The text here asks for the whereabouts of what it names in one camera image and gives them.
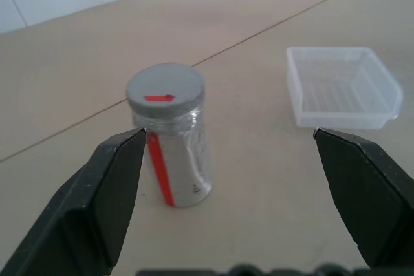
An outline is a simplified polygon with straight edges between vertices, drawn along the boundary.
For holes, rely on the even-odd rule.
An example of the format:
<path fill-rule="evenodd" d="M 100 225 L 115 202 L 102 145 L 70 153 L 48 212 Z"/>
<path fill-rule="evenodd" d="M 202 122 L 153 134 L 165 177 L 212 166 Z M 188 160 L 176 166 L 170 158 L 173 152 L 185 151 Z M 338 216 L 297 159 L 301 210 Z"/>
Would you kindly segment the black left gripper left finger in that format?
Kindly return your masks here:
<path fill-rule="evenodd" d="M 135 207 L 144 129 L 116 134 L 54 194 L 2 275 L 110 275 Z"/>

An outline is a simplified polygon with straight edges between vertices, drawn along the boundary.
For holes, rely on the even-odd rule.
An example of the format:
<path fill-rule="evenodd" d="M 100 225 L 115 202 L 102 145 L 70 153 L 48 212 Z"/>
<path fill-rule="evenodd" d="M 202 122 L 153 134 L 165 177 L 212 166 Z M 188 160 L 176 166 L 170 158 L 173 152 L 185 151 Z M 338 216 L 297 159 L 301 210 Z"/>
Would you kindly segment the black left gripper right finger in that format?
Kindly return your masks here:
<path fill-rule="evenodd" d="M 413 267 L 413 179 L 375 142 L 317 128 L 334 204 L 371 268 Z"/>

